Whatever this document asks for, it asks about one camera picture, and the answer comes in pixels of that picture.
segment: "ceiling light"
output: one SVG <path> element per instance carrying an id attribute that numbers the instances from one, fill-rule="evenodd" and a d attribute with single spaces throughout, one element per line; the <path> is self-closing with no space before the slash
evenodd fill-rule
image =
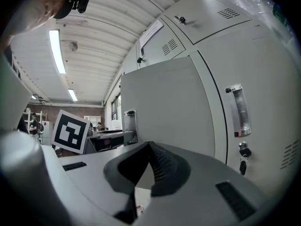
<path id="1" fill-rule="evenodd" d="M 58 30 L 50 30 L 49 37 L 52 54 L 55 58 L 55 64 L 57 66 L 57 69 L 59 73 L 66 73 L 60 45 L 60 32 Z"/>
<path id="2" fill-rule="evenodd" d="M 76 96 L 75 96 L 74 90 L 68 89 L 68 91 L 69 91 L 69 94 L 70 94 L 71 97 L 72 97 L 72 100 L 73 100 L 73 101 L 77 101 L 77 98 L 76 98 Z"/>

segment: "black camera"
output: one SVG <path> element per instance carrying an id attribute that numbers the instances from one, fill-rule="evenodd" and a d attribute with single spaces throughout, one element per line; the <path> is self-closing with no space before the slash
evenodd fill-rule
<path id="1" fill-rule="evenodd" d="M 74 0 L 73 10 L 78 10 L 79 13 L 84 13 L 87 9 L 89 0 Z"/>

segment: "ventilation slot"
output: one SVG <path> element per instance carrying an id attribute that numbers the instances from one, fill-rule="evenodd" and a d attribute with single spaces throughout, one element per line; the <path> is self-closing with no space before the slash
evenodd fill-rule
<path id="1" fill-rule="evenodd" d="M 170 53 L 170 51 L 174 50 L 176 47 L 178 47 L 177 43 L 173 39 L 170 40 L 166 45 L 162 47 L 163 54 L 166 56 Z"/>
<path id="2" fill-rule="evenodd" d="M 297 158 L 298 145 L 299 145 L 299 140 L 285 147 L 280 169 L 286 168 L 287 166 L 295 162 Z"/>
<path id="3" fill-rule="evenodd" d="M 236 17 L 239 15 L 239 13 L 235 12 L 234 10 L 227 8 L 225 10 L 219 11 L 217 12 L 217 14 L 223 16 L 226 19 L 232 18 L 232 17 Z"/>

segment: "white ceiling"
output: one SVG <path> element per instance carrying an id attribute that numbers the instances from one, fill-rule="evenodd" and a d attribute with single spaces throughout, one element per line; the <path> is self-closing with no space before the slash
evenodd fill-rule
<path id="1" fill-rule="evenodd" d="M 61 20 L 18 35 L 12 50 L 23 81 L 34 94 L 49 101 L 70 102 L 67 89 L 80 102 L 100 103 L 125 56 L 142 32 L 178 0 L 90 0 L 85 13 L 72 11 Z M 58 28 L 66 75 L 52 57 L 48 30 Z M 70 42 L 78 45 L 69 49 Z"/>

